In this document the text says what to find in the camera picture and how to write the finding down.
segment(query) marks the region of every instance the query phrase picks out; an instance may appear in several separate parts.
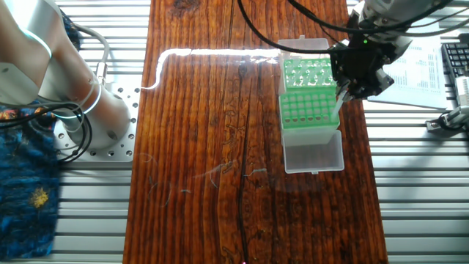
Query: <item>cable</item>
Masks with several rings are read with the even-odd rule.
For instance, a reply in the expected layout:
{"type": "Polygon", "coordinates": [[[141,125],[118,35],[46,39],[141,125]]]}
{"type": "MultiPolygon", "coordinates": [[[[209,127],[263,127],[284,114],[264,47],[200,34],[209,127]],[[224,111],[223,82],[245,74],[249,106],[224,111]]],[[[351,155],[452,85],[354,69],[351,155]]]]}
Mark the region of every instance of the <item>cable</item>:
{"type": "Polygon", "coordinates": [[[332,39],[335,43],[339,44],[339,45],[343,45],[344,47],[347,47],[344,43],[341,43],[339,42],[335,37],[332,37],[331,34],[329,34],[329,32],[327,32],[324,28],[324,26],[321,26],[320,25],[320,28],[322,30],[322,32],[324,32],[324,34],[326,34],[330,39],[332,39]]]}
{"type": "Polygon", "coordinates": [[[0,125],[0,130],[1,129],[7,129],[7,128],[13,128],[13,127],[18,126],[18,125],[26,124],[27,122],[29,122],[29,121],[31,121],[35,118],[38,118],[43,114],[46,114],[48,112],[51,112],[51,111],[54,111],[54,110],[57,110],[57,109],[60,109],[60,108],[66,108],[66,107],[63,106],[63,105],[54,106],[54,107],[51,107],[49,109],[44,109],[44,110],[41,110],[37,113],[30,114],[29,116],[26,116],[26,117],[19,117],[19,118],[15,118],[15,119],[11,119],[11,120],[0,120],[0,123],[13,122],[13,124],[9,124],[9,125],[0,125]]]}
{"type": "Polygon", "coordinates": [[[85,27],[85,26],[82,26],[82,25],[78,25],[77,23],[74,23],[73,24],[79,31],[83,32],[83,33],[86,33],[88,35],[91,35],[93,37],[96,37],[103,45],[104,45],[104,55],[103,55],[103,58],[101,59],[101,62],[107,62],[108,60],[108,56],[109,56],[109,52],[111,50],[111,47],[109,46],[109,43],[108,41],[99,33],[97,33],[96,31],[94,31],[93,29],[90,29],[88,27],[85,27]]]}
{"type": "Polygon", "coordinates": [[[296,8],[298,11],[300,11],[302,14],[304,14],[306,17],[310,18],[314,22],[318,23],[321,26],[325,26],[329,29],[333,29],[339,32],[345,32],[345,33],[350,33],[350,34],[376,34],[376,33],[384,33],[384,32],[389,32],[390,30],[396,30],[396,29],[405,29],[412,23],[421,20],[422,18],[427,17],[428,15],[432,14],[434,11],[439,10],[443,7],[445,7],[447,4],[449,4],[452,0],[445,0],[441,1],[441,3],[435,5],[434,7],[428,9],[427,11],[421,13],[420,15],[417,15],[414,18],[411,18],[409,20],[406,20],[404,22],[398,23],[393,26],[380,26],[376,29],[348,29],[340,26],[336,26],[333,24],[330,24],[328,22],[325,22],[318,18],[312,11],[301,5],[300,3],[296,2],[295,0],[288,0],[288,2],[296,8]]]}
{"type": "Polygon", "coordinates": [[[435,24],[435,23],[444,21],[444,20],[446,20],[446,19],[448,19],[448,18],[452,18],[452,17],[454,17],[455,15],[459,15],[460,13],[462,13],[462,12],[464,12],[464,11],[468,11],[468,10],[469,10],[469,7],[466,7],[466,8],[463,9],[463,10],[460,10],[460,11],[455,12],[455,13],[453,13],[453,14],[444,16],[444,17],[442,17],[442,18],[440,18],[440,19],[437,19],[436,21],[433,21],[433,22],[431,22],[431,23],[426,23],[426,24],[417,25],[417,26],[411,26],[410,28],[411,28],[411,29],[416,29],[416,28],[421,28],[421,27],[425,27],[425,26],[431,26],[431,25],[433,25],[433,24],[435,24]]]}
{"type": "MultiPolygon", "coordinates": [[[[73,103],[67,104],[67,105],[60,104],[58,106],[50,107],[49,109],[43,109],[43,110],[41,110],[37,113],[31,114],[31,115],[26,116],[26,117],[18,117],[18,118],[10,119],[10,120],[0,120],[0,123],[11,123],[11,124],[8,124],[8,125],[0,125],[0,130],[4,130],[4,129],[7,129],[7,128],[13,128],[13,127],[19,126],[19,125],[24,125],[27,122],[42,116],[43,114],[46,114],[46,113],[51,112],[51,111],[55,111],[57,109],[66,108],[66,109],[69,109],[69,110],[73,110],[74,107],[75,107],[75,104],[73,104],[73,103]]],[[[79,144],[77,150],[74,150],[72,152],[72,154],[69,155],[68,157],[63,158],[62,160],[59,160],[59,162],[61,164],[67,164],[67,163],[70,163],[70,162],[75,161],[76,159],[78,159],[80,156],[82,156],[86,152],[86,150],[89,148],[89,146],[91,144],[91,141],[92,141],[92,127],[91,127],[91,123],[88,120],[88,117],[86,115],[84,115],[81,110],[80,111],[73,111],[73,112],[77,116],[78,120],[81,122],[81,128],[83,129],[83,137],[82,137],[81,143],[79,144]],[[88,127],[89,141],[88,141],[88,144],[85,146],[85,148],[83,148],[84,142],[86,141],[86,127],[84,126],[85,124],[88,127]]]]}
{"type": "Polygon", "coordinates": [[[447,29],[439,30],[437,32],[427,32],[427,33],[409,33],[409,32],[388,32],[388,34],[395,35],[395,36],[405,36],[405,37],[433,37],[439,34],[445,34],[448,32],[452,32],[453,30],[459,29],[469,23],[469,19],[458,23],[457,25],[450,26],[447,29]]]}
{"type": "Polygon", "coordinates": [[[346,49],[341,49],[341,50],[303,50],[303,49],[298,49],[298,48],[290,48],[285,45],[280,45],[278,43],[273,42],[272,40],[269,40],[259,30],[256,29],[256,27],[252,24],[252,21],[249,19],[248,14],[246,13],[244,9],[242,0],[237,0],[237,3],[240,7],[241,15],[243,15],[245,22],[248,24],[249,28],[251,28],[252,32],[263,42],[267,43],[268,45],[273,46],[274,48],[278,48],[282,51],[299,53],[299,54],[337,54],[337,53],[343,53],[343,52],[370,52],[372,51],[370,49],[358,49],[358,48],[346,48],[346,49]]]}
{"type": "MultiPolygon", "coordinates": [[[[91,142],[93,140],[93,131],[92,131],[91,123],[89,122],[88,117],[86,115],[84,115],[84,119],[85,119],[86,125],[88,126],[88,143],[86,143],[85,148],[83,148],[82,151],[79,154],[77,154],[77,156],[75,156],[69,161],[63,161],[62,164],[69,164],[69,163],[76,161],[88,150],[89,146],[91,145],[91,142]]],[[[86,138],[85,130],[83,134],[84,134],[84,137],[83,137],[82,142],[84,142],[84,139],[86,138]]]]}
{"type": "MultiPolygon", "coordinates": [[[[82,118],[81,118],[81,115],[83,114],[83,112],[79,113],[79,112],[77,112],[77,111],[74,111],[73,113],[76,115],[76,118],[77,118],[79,121],[81,121],[81,119],[82,119],[82,118]]],[[[86,141],[86,128],[85,128],[85,126],[84,126],[84,123],[82,123],[82,125],[81,125],[80,128],[83,129],[83,135],[82,135],[82,137],[81,137],[81,141],[80,141],[80,144],[78,145],[78,148],[77,148],[76,150],[72,151],[72,154],[68,155],[67,157],[65,157],[65,158],[63,158],[63,159],[61,159],[61,160],[59,160],[59,163],[60,163],[60,164],[65,164],[65,163],[67,163],[69,159],[73,158],[73,157],[76,156],[76,155],[79,155],[79,156],[83,155],[83,152],[82,152],[82,153],[78,153],[78,151],[83,148],[83,145],[84,145],[84,143],[85,143],[85,141],[86,141]]]]}
{"type": "MultiPolygon", "coordinates": [[[[8,103],[1,103],[1,105],[3,106],[6,106],[6,107],[9,107],[11,109],[37,109],[39,107],[47,107],[47,106],[57,106],[57,105],[63,105],[63,106],[67,106],[67,105],[70,105],[70,104],[73,104],[73,105],[76,105],[77,108],[75,109],[71,109],[71,111],[77,111],[77,110],[81,110],[81,112],[83,113],[83,109],[81,108],[82,106],[81,105],[78,105],[77,103],[74,103],[74,102],[69,102],[69,103],[60,103],[60,102],[57,102],[57,103],[34,103],[34,104],[30,104],[30,105],[10,105],[8,103]]],[[[77,131],[80,130],[81,126],[83,125],[83,122],[84,120],[82,119],[80,121],[80,125],[77,127],[77,129],[75,129],[74,131],[69,131],[68,129],[65,128],[65,130],[67,132],[70,132],[70,133],[75,133],[77,131]]]]}

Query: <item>wood grain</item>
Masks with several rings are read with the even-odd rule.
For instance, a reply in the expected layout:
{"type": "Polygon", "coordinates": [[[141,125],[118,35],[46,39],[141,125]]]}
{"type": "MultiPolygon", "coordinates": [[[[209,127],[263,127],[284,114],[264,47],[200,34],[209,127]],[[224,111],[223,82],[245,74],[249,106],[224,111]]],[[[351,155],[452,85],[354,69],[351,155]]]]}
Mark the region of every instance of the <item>wood grain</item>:
{"type": "MultiPolygon", "coordinates": [[[[272,40],[324,37],[285,0],[244,2],[272,40]]],[[[302,4],[347,21],[345,0],[302,4]]],[[[172,48],[270,47],[236,1],[153,0],[144,86],[172,48]]],[[[124,263],[388,262],[361,103],[341,110],[343,172],[286,175],[279,74],[259,57],[168,56],[141,96],[124,263]]]]}

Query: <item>metal slotted table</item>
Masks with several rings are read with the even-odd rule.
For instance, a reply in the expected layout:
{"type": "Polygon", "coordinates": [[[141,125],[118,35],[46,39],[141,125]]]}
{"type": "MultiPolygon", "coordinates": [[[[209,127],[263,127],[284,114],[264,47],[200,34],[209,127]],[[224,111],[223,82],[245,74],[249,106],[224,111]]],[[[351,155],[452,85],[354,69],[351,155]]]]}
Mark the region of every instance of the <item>metal slotted table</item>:
{"type": "MultiPolygon", "coordinates": [[[[357,4],[349,0],[349,10],[357,4]]],[[[74,20],[111,44],[108,81],[137,87],[144,67],[150,1],[57,1],[74,20]]],[[[454,1],[435,18],[469,3],[454,1]]],[[[453,25],[469,16],[442,22],[453,25]]],[[[451,42],[457,35],[442,36],[451,42]]],[[[81,55],[92,66],[102,47],[85,37],[81,55]]],[[[456,107],[447,80],[448,110],[456,107]]],[[[372,160],[390,263],[469,263],[468,138],[438,138],[425,120],[440,111],[364,101],[372,160]]],[[[53,254],[19,263],[122,263],[131,164],[77,166],[62,173],[53,254]]]]}

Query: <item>patterned cloth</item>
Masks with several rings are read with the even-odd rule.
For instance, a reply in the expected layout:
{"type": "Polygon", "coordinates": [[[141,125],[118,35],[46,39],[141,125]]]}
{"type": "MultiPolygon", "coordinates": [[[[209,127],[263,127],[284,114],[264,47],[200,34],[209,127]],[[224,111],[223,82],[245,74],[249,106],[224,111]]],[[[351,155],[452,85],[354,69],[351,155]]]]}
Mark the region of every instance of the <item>patterned cloth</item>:
{"type": "MultiPolygon", "coordinates": [[[[79,33],[62,16],[68,37],[79,49],[79,33]]],[[[0,120],[37,111],[0,107],[0,120]]],[[[0,130],[0,261],[51,253],[59,210],[54,123],[55,117],[45,114],[25,125],[0,130]]]]}

